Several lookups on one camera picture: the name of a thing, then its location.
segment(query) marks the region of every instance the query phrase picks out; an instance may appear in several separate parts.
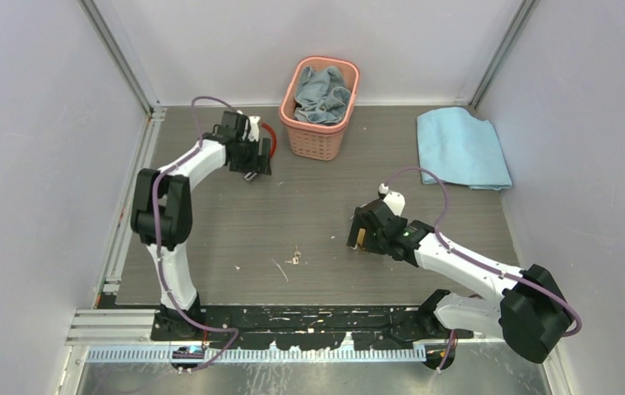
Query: robotic arm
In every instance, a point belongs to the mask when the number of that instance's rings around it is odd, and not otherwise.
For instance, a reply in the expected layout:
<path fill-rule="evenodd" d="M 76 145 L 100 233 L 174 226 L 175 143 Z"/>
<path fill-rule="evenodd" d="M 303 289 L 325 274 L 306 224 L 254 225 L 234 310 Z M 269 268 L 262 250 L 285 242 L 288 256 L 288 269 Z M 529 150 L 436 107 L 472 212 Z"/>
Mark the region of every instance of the robotic arm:
<path fill-rule="evenodd" d="M 563 299 L 550 273 L 537 265 L 523 270 L 495 262 L 439 236 L 430 225 L 409 223 L 401 217 L 405 198 L 384 185 L 379 197 L 356 208 L 348 246 L 441 273 L 480 296 L 466 298 L 436 290 L 419 308 L 424 330 L 435 335 L 466 329 L 500 337 L 523 358 L 542 363 L 573 319 L 547 295 L 515 279 L 526 279 Z M 475 266 L 452 253 L 453 249 L 493 270 Z"/>
<path fill-rule="evenodd" d="M 203 137 L 190 151 L 175 162 L 158 170 L 143 169 L 138 173 L 133 197 L 131 228 L 139 234 L 158 269 L 155 240 L 155 217 L 151 190 L 157 176 L 175 164 L 181 163 L 158 185 L 160 204 L 160 255 L 163 261 L 164 280 L 169 284 L 179 308 L 192 319 L 202 323 L 201 303 L 197 289 L 192 283 L 187 260 L 186 241 L 192 230 L 191 191 L 210 173 L 228 165 L 230 171 L 245 174 L 271 174 L 271 140 L 260 139 L 259 117 L 225 111 L 220 124 Z M 183 332 L 185 337 L 195 331 L 174 310 L 166 289 L 160 284 L 160 312 L 164 316 L 166 331 Z"/>

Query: towel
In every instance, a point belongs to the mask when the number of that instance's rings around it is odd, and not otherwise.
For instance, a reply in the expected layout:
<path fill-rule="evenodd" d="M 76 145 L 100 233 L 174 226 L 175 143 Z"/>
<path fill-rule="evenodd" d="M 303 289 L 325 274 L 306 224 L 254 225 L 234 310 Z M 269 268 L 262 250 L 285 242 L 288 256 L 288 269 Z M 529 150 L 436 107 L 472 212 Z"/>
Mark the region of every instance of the towel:
<path fill-rule="evenodd" d="M 346 89 L 339 68 L 330 66 L 319 72 L 306 66 L 300 73 L 295 101 L 300 105 L 294 116 L 298 121 L 336 125 L 344 119 L 351 91 Z"/>
<path fill-rule="evenodd" d="M 441 180 L 470 189 L 512 186 L 494 126 L 473 118 L 466 109 L 435 109 L 417 118 L 419 165 Z M 433 184 L 422 173 L 424 184 Z"/>

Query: white wall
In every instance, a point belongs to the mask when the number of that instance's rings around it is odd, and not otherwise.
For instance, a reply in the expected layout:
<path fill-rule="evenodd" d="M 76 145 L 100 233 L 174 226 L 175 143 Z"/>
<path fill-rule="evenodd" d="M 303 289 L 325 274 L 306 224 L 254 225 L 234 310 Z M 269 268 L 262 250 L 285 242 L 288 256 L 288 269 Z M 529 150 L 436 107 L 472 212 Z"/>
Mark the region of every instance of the white wall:
<path fill-rule="evenodd" d="M 0 3 L 0 394 L 58 384 L 145 120 L 77 1 Z"/>
<path fill-rule="evenodd" d="M 113 30 L 125 29 L 163 105 L 195 95 L 279 104 L 298 61 L 314 54 L 359 66 L 359 103 L 466 103 L 521 3 L 106 2 L 118 14 Z"/>
<path fill-rule="evenodd" d="M 540 2 L 479 110 L 523 263 L 551 269 L 584 319 L 562 342 L 579 393 L 625 393 L 625 2 Z"/>

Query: debris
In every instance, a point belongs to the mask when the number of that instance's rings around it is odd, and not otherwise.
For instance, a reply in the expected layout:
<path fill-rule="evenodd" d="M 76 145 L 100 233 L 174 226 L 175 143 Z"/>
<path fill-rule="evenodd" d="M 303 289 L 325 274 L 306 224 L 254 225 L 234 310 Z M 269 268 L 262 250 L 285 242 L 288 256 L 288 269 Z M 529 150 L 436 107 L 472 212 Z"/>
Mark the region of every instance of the debris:
<path fill-rule="evenodd" d="M 271 261 L 272 261 L 272 262 L 276 265 L 276 267 L 278 267 L 278 268 L 279 268 L 279 270 L 281 270 L 281 274 L 283 274 L 283 275 L 284 275 L 284 278 L 286 279 L 286 282 L 289 282 L 289 277 L 288 277 L 288 276 L 286 276 L 286 272 L 284 272 L 284 269 L 282 269 L 282 268 L 281 268 L 281 265 L 280 265 L 280 264 L 278 264 L 278 263 L 274 260 L 274 258 L 272 258 L 272 259 L 271 259 Z"/>

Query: laundry basket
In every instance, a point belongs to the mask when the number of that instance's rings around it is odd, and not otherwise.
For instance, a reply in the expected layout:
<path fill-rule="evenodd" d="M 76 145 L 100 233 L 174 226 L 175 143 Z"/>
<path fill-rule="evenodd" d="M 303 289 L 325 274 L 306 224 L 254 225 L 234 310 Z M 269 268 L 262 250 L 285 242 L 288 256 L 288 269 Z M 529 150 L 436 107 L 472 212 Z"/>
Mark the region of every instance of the laundry basket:
<path fill-rule="evenodd" d="M 300 73 L 304 67 L 310 66 L 313 70 L 323 70 L 328 66 L 337 66 L 344 76 L 346 87 L 351 91 L 351 98 L 346 109 L 344 119 L 337 125 L 325 126 L 315 123 L 300 122 L 294 117 L 295 92 L 298 89 Z M 299 156 L 319 160 L 332 160 L 339 153 L 341 139 L 349 126 L 351 112 L 356 101 L 356 88 L 359 86 L 359 69 L 351 62 L 322 56 L 305 58 L 295 68 L 293 80 L 286 91 L 284 102 L 279 107 L 279 117 L 286 126 L 289 134 L 291 151 Z"/>

